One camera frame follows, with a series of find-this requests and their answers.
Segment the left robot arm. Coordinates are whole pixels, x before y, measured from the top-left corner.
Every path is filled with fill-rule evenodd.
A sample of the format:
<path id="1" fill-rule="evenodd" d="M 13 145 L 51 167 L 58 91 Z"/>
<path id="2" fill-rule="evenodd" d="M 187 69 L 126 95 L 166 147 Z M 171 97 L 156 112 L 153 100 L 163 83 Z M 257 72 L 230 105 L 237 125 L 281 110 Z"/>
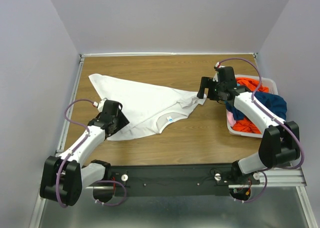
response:
<path id="1" fill-rule="evenodd" d="M 114 188 L 120 186 L 127 191 L 112 175 L 108 162 L 93 160 L 83 166 L 100 144 L 130 123 L 118 101 L 104 98 L 91 104 L 97 108 L 98 114 L 82 125 L 83 134 L 67 150 L 58 156 L 49 156 L 44 162 L 39 195 L 58 202 L 62 208 L 74 206 L 82 190 L 95 183 L 101 186 L 112 184 Z"/>

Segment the white t shirt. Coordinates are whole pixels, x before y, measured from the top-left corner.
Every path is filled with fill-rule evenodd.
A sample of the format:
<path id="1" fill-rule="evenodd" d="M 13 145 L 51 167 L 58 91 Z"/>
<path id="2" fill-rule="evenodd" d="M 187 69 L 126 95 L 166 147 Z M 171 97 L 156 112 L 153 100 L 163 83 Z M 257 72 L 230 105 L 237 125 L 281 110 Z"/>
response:
<path id="1" fill-rule="evenodd" d="M 205 98 L 197 92 L 119 79 L 98 73 L 89 80 L 101 99 L 122 104 L 129 123 L 108 141 L 127 141 L 161 134 L 170 124 L 187 119 Z"/>

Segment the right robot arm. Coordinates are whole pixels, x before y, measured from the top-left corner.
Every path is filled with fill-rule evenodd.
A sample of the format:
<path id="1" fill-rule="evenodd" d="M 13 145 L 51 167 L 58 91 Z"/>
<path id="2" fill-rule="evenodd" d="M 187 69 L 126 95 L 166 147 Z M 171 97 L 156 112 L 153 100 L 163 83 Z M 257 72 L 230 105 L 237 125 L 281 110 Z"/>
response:
<path id="1" fill-rule="evenodd" d="M 241 184 L 255 172 L 302 158 L 298 124 L 278 117 L 248 87 L 238 85 L 231 66 L 217 67 L 215 70 L 217 79 L 201 78 L 197 97 L 226 102 L 242 112 L 262 134 L 258 151 L 233 162 L 228 177 L 234 183 Z"/>

